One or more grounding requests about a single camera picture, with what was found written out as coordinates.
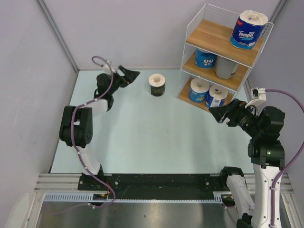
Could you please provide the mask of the blue monster paper roll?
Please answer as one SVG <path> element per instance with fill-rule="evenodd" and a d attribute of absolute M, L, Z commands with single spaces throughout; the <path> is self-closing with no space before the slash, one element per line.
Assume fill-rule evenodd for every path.
<path fill-rule="evenodd" d="M 196 48 L 194 62 L 195 65 L 202 69 L 211 69 L 215 66 L 217 61 L 217 55 Z"/>

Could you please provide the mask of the black paper roll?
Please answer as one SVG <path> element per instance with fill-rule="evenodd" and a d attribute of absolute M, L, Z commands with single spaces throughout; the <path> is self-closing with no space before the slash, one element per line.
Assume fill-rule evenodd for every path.
<path fill-rule="evenodd" d="M 150 93 L 153 96 L 162 96 L 165 94 L 166 79 L 162 74 L 152 74 L 149 79 Z"/>

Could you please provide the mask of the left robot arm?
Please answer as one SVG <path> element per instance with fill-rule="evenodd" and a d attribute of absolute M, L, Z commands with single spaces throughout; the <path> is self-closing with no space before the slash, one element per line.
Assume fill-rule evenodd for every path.
<path fill-rule="evenodd" d="M 96 77 L 94 98 L 79 106 L 65 106 L 59 129 L 60 140 L 75 149 L 84 175 L 90 176 L 88 184 L 95 190 L 104 186 L 105 178 L 102 165 L 88 147 L 93 139 L 93 118 L 110 111 L 114 104 L 113 94 L 129 86 L 140 75 L 139 71 L 129 70 L 122 65 L 118 66 L 118 70 L 122 75 L 104 65 L 103 73 Z"/>

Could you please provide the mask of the grey paper roll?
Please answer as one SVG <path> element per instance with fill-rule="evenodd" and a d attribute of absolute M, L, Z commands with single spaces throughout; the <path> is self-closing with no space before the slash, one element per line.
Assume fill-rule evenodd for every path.
<path fill-rule="evenodd" d="M 230 79 L 234 76 L 239 63 L 231 61 L 227 58 L 218 57 L 215 65 L 215 73 L 221 79 Z"/>

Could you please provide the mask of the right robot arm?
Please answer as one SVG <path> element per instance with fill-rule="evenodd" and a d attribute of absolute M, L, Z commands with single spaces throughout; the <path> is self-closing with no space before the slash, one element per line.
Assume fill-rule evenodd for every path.
<path fill-rule="evenodd" d="M 232 193 L 238 211 L 238 228 L 280 228 L 280 184 L 278 174 L 285 167 L 285 151 L 278 140 L 284 126 L 285 113 L 267 106 L 260 115 L 256 107 L 234 99 L 229 104 L 209 108 L 218 123 L 229 119 L 229 127 L 239 126 L 250 136 L 248 156 L 255 177 L 255 197 L 247 188 L 240 168 L 225 166 L 219 185 Z"/>

